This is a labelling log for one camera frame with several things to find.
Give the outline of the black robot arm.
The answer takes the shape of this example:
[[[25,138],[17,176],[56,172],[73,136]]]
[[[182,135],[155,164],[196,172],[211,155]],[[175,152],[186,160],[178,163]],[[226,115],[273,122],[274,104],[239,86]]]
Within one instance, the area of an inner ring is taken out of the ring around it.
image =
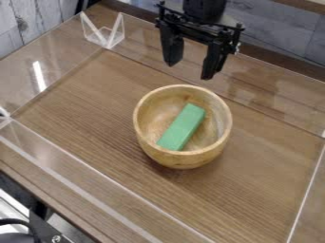
[[[200,79],[210,80],[222,70],[227,56],[239,48],[243,24],[225,13],[227,0],[183,0],[180,10],[164,0],[156,4],[159,16],[162,56],[168,66],[175,66],[184,55],[184,39],[207,46]]]

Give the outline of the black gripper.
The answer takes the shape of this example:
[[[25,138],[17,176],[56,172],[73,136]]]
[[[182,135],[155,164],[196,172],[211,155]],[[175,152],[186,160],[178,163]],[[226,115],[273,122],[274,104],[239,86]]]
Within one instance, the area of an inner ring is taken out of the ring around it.
[[[202,80],[210,80],[222,70],[227,53],[235,54],[239,35],[245,26],[225,13],[227,0],[183,0],[183,7],[174,9],[162,0],[156,5],[160,28],[162,56],[168,66],[183,59],[184,40],[187,37],[200,43],[208,43],[207,56],[202,66]]]

